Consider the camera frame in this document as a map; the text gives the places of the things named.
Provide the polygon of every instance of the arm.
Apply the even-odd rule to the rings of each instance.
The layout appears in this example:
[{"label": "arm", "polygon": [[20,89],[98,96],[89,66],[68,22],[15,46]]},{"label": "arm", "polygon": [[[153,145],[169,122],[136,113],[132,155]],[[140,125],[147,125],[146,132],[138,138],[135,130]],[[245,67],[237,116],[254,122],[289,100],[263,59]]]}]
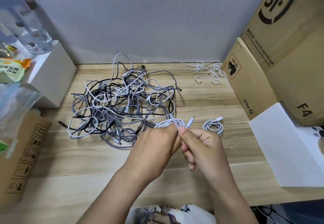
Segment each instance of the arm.
[{"label": "arm", "polygon": [[125,223],[129,209],[146,186],[159,177],[180,148],[174,124],[147,129],[137,139],[124,165],[114,174],[78,224]]},{"label": "arm", "polygon": [[189,168],[197,165],[209,185],[217,224],[258,224],[235,183],[218,134],[184,127],[179,134]]}]

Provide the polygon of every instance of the wood grain surface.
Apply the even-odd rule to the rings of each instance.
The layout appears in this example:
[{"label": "wood grain surface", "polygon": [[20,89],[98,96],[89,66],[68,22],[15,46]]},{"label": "wood grain surface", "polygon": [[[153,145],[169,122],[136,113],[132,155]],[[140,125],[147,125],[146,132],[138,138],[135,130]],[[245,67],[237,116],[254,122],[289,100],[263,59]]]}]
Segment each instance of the wood grain surface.
[{"label": "wood grain surface", "polygon": [[[223,116],[222,142],[236,183],[249,205],[263,205],[324,198],[323,188],[281,188],[278,186],[234,91],[224,79],[213,85],[209,80],[198,84],[196,72],[181,64],[145,64],[148,72],[171,71],[182,92],[175,96],[176,117],[201,128],[210,119]],[[86,80],[111,77],[111,65],[79,65],[76,76],[60,109],[45,109],[43,115],[52,126],[19,205],[0,215],[1,223],[75,223],[125,162],[129,150],[112,148],[99,135],[72,140],[66,128],[69,122],[72,92],[83,92]],[[151,76],[161,85],[173,85],[168,74]],[[178,151],[163,174],[136,200],[135,206],[166,205],[180,207],[196,204],[210,210],[208,189],[199,171],[191,172]]]}]

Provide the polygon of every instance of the person's right hand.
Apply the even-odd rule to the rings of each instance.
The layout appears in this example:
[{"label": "person's right hand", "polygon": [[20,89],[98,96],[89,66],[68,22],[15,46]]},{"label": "person's right hand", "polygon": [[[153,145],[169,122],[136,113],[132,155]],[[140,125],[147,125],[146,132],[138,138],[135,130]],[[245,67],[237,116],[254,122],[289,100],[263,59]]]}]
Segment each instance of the person's right hand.
[{"label": "person's right hand", "polygon": [[220,181],[232,180],[223,144],[219,135],[199,128],[179,127],[181,151],[190,170],[196,165],[207,183],[214,188]]}]

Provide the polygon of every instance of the water bottle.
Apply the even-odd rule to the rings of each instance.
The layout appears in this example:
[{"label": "water bottle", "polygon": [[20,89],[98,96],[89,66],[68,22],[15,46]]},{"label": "water bottle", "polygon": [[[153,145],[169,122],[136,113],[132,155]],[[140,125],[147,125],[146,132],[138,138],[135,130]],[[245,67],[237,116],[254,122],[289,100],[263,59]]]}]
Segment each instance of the water bottle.
[{"label": "water bottle", "polygon": [[10,44],[14,38],[31,54],[53,50],[54,41],[25,0],[0,0],[0,22],[11,33],[0,31],[0,41]]}]

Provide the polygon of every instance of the gray wall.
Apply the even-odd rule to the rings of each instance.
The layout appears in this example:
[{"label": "gray wall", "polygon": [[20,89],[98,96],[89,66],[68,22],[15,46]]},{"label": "gray wall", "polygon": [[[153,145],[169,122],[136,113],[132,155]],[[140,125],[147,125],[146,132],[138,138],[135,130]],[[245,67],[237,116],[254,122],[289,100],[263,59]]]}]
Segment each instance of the gray wall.
[{"label": "gray wall", "polygon": [[261,0],[36,1],[75,63],[111,63],[224,60]]}]

